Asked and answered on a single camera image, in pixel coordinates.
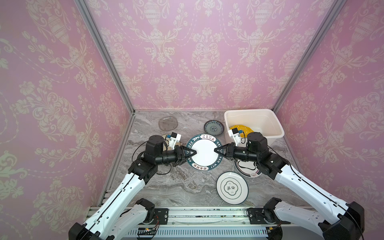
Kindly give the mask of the green rim Hao Wei plate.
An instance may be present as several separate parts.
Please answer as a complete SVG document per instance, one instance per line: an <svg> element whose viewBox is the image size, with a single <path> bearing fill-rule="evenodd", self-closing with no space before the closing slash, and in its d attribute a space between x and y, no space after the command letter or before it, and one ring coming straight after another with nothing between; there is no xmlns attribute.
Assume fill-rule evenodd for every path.
<svg viewBox="0 0 384 240"><path fill-rule="evenodd" d="M187 163L196 170L211 171L217 168L223 160L223 157L214 152L215 148L221 146L223 146L222 143L212 135L196 135L186 143L187 148L197 151L197 154L188 159Z"/></svg>

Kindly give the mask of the yellow scalloped dotted plate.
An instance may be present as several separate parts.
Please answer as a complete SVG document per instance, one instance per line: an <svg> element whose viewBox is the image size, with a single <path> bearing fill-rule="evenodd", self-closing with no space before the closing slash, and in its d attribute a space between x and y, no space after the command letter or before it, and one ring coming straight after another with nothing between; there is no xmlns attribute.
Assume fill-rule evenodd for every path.
<svg viewBox="0 0 384 240"><path fill-rule="evenodd" d="M241 138L246 138L248 134L253 133L254 131L247 126L244 125L234 125L230 127L230 130L235 134L238 133Z"/></svg>

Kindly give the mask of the white clover emblem plate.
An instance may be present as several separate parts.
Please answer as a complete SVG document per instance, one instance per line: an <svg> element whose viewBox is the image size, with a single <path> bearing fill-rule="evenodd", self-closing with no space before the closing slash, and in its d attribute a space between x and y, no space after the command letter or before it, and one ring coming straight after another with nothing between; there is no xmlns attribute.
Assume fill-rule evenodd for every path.
<svg viewBox="0 0 384 240"><path fill-rule="evenodd" d="M216 182L219 197L227 204L242 204L249 195L249 187L245 179L235 172L221 174Z"/></svg>

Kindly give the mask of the white plastic bin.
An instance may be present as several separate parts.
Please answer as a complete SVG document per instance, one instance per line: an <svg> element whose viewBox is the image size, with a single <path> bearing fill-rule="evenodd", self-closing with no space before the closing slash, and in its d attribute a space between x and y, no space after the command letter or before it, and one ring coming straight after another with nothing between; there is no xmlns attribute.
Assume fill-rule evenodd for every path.
<svg viewBox="0 0 384 240"><path fill-rule="evenodd" d="M267 139L269 145L285 135L279 119L269 109L226 111L225 140L227 144L233 141L229 137L228 130L234 125L244 125L250 127L254 132L261 133Z"/></svg>

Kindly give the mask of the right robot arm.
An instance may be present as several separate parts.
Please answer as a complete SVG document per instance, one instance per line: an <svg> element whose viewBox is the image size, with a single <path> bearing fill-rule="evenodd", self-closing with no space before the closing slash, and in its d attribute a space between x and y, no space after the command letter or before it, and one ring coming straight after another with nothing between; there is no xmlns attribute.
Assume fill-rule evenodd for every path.
<svg viewBox="0 0 384 240"><path fill-rule="evenodd" d="M278 198L271 198L264 205L267 222L289 222L318 234L325 240L362 240L365 230L365 210L357 202L346 201L328 193L303 174L269 145L258 132L248 134L245 147L240 147L239 134L233 142L215 148L215 152L228 160L253 162L256 168L270 179L289 188L313 211L294 207Z"/></svg>

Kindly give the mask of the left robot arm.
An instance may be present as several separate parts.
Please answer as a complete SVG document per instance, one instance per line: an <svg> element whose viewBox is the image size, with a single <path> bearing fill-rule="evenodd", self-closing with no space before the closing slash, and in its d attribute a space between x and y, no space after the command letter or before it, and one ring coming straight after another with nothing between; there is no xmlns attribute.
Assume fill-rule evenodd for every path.
<svg viewBox="0 0 384 240"><path fill-rule="evenodd" d="M158 172L160 165L176 167L184 164L197 151L179 146L180 136L171 134L169 141L153 135L145 142L146 147L133 161L120 186L108 200L83 224L75 223L69 230L70 240L121 240L139 224L153 224L155 234L160 219L155 214L155 204L140 199L126 210L132 199Z"/></svg>

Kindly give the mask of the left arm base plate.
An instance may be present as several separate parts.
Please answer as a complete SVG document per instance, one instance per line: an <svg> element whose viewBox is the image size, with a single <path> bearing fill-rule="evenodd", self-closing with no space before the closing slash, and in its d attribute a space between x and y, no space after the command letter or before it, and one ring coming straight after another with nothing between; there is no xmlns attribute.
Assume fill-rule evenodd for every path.
<svg viewBox="0 0 384 240"><path fill-rule="evenodd" d="M167 225L169 219L169 209L168 208L155 208L154 213L151 214L153 217L150 220L145 220L141 225Z"/></svg>

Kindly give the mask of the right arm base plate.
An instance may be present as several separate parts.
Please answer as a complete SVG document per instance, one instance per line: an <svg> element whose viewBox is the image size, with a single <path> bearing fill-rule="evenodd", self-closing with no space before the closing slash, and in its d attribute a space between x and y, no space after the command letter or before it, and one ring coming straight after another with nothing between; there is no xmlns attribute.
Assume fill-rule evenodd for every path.
<svg viewBox="0 0 384 240"><path fill-rule="evenodd" d="M273 214L265 214L263 208L248 208L246 215L251 225L290 225L290 222L280 221Z"/></svg>

